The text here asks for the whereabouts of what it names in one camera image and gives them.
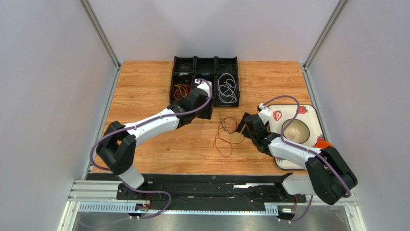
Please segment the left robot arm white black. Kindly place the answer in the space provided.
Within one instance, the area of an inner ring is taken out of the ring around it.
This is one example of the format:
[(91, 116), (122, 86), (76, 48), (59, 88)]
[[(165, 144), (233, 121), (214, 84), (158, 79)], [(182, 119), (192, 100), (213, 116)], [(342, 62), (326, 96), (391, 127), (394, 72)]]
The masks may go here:
[(145, 141), (162, 133), (190, 124), (195, 118), (205, 118), (212, 109), (212, 86), (202, 82), (186, 98), (178, 100), (149, 118), (128, 124), (115, 121), (92, 147), (90, 155), (97, 154), (111, 171), (132, 190), (145, 182), (133, 165), (135, 149)]

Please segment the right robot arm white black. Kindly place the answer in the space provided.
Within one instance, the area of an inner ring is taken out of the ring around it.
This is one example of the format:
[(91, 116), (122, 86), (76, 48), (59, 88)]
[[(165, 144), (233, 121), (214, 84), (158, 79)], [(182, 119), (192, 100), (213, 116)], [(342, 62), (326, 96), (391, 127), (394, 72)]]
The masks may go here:
[(236, 132), (249, 138), (259, 152), (288, 160), (307, 171), (305, 175), (283, 175), (276, 182), (281, 193), (316, 195), (328, 205), (351, 196), (358, 180), (336, 148), (295, 143), (279, 133), (268, 132), (267, 124), (261, 113), (244, 113)]

